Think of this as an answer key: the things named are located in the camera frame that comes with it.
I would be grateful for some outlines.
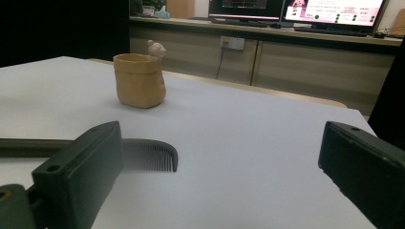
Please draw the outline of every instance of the wooden cabinet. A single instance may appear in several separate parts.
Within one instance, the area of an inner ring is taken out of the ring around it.
[[[190,18],[194,16],[194,0],[166,0],[167,11],[172,18]]]

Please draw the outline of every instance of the small figurine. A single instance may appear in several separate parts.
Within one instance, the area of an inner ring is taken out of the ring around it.
[[[158,60],[161,60],[166,55],[166,49],[164,46],[153,40],[148,40],[148,51],[149,55],[157,57]]]

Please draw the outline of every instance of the wall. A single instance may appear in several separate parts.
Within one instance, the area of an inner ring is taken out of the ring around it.
[[[390,28],[398,15],[399,10],[405,9],[404,0],[389,0],[387,9],[385,9],[384,16],[379,24],[379,29]],[[195,0],[194,13],[195,16],[206,17],[208,16],[209,0]]]

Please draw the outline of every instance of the electrical cable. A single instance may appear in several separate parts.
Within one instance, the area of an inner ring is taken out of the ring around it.
[[[228,45],[228,42],[224,41],[223,42],[223,47],[222,47],[222,50],[221,50],[220,66],[218,66],[217,75],[215,76],[215,79],[218,79],[218,76],[220,74],[221,65],[223,64],[224,51],[225,51],[227,45]]]

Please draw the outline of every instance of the computer monitor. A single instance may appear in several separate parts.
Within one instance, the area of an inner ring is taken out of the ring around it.
[[[280,21],[283,0],[209,0],[208,17],[248,21]]]
[[[372,31],[386,0],[286,0],[282,21],[316,28]]]

